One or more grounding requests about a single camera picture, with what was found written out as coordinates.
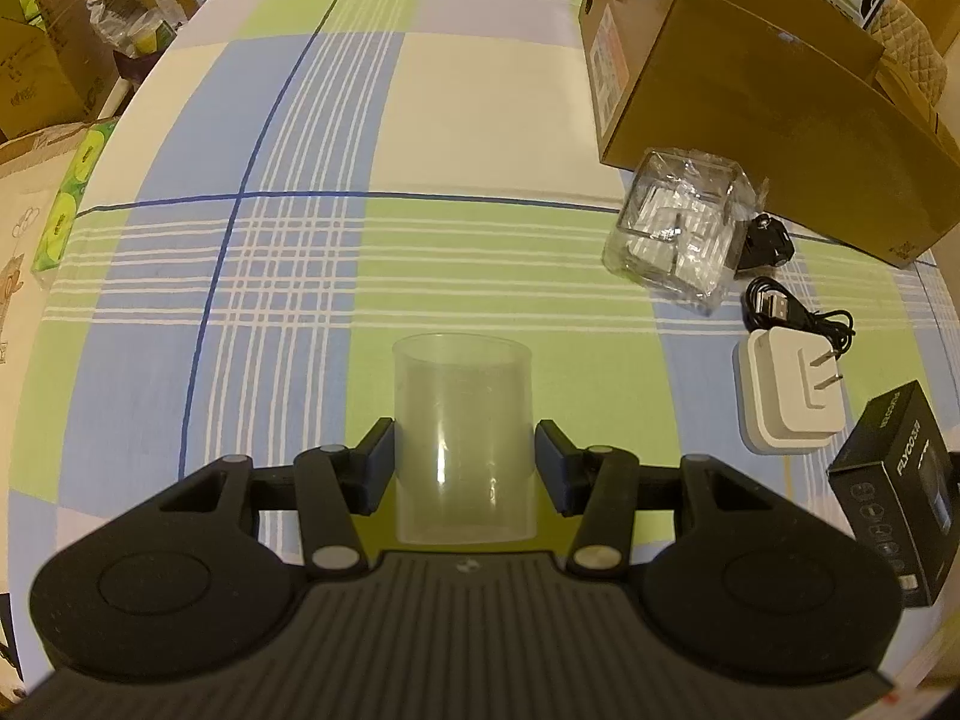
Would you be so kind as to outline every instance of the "white power adapter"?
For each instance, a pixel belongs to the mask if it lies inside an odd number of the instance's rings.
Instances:
[[[843,378],[823,336],[772,327],[738,349],[744,427],[760,454],[803,454],[843,430]]]

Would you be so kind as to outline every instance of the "checkered bedsheet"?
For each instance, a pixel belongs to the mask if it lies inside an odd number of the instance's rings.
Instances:
[[[10,574],[224,453],[282,464],[392,413],[391,345],[435,330],[534,353],[536,418],[648,463],[709,452],[843,527],[842,442],[760,457],[741,440],[737,294],[710,319],[599,261],[624,175],[597,162],[579,0],[210,0],[118,125],[49,298],[11,458]],[[905,271],[800,228],[782,279],[856,315],[848,426],[917,378],[960,425],[960,324],[929,257]],[[529,545],[572,523],[541,500]],[[392,492],[358,523],[395,544]],[[671,538],[637,520],[638,555]],[[261,538],[298,552],[293,519]],[[941,613],[913,617],[896,672]]]

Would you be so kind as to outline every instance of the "plaid tablecloth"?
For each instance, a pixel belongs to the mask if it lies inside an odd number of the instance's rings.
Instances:
[[[282,464],[392,413],[391,345],[457,330],[533,351],[535,418],[648,463],[709,452],[845,527],[826,468],[741,440],[737,295],[711,319],[600,264],[624,175],[597,161],[579,0],[210,0],[138,92],[35,339],[11,458],[10,573],[224,453]],[[799,228],[781,279],[856,315],[848,426],[919,379],[960,425],[960,325],[932,259],[895,271]],[[395,544],[392,490],[358,523]],[[574,523],[541,495],[538,537]],[[637,520],[637,557],[672,536]],[[291,517],[262,538],[298,552]],[[944,612],[911,613],[896,672]]]

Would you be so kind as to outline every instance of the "translucent plastic cup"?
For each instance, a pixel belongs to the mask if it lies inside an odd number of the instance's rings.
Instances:
[[[536,534],[530,357],[521,343],[461,333],[394,345],[400,541]]]

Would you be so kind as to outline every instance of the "metal pin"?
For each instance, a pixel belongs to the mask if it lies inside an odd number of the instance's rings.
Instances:
[[[829,379],[824,379],[820,384],[814,384],[813,389],[827,389],[831,384],[836,384],[843,378],[843,375],[837,373],[837,375],[830,376]]]
[[[817,367],[818,365],[822,365],[824,362],[827,362],[827,360],[835,359],[835,357],[836,355],[834,355],[833,352],[827,352],[826,354],[824,354],[823,357],[818,357],[813,362],[810,362],[810,365],[812,365],[813,367]]]

